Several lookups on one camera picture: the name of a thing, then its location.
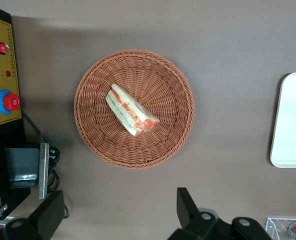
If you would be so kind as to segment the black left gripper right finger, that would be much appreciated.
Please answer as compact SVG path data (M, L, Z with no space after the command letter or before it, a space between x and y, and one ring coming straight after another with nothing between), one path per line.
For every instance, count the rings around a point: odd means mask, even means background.
M271 237L254 219L236 217L226 223L209 210L199 210L185 187L176 194L176 212L181 225L170 240L269 240Z

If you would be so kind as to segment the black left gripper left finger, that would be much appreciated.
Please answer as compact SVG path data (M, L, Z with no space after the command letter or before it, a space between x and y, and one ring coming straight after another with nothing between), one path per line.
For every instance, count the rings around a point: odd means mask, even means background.
M27 218L16 218L0 229L0 240L50 240L65 215L64 193L53 191Z

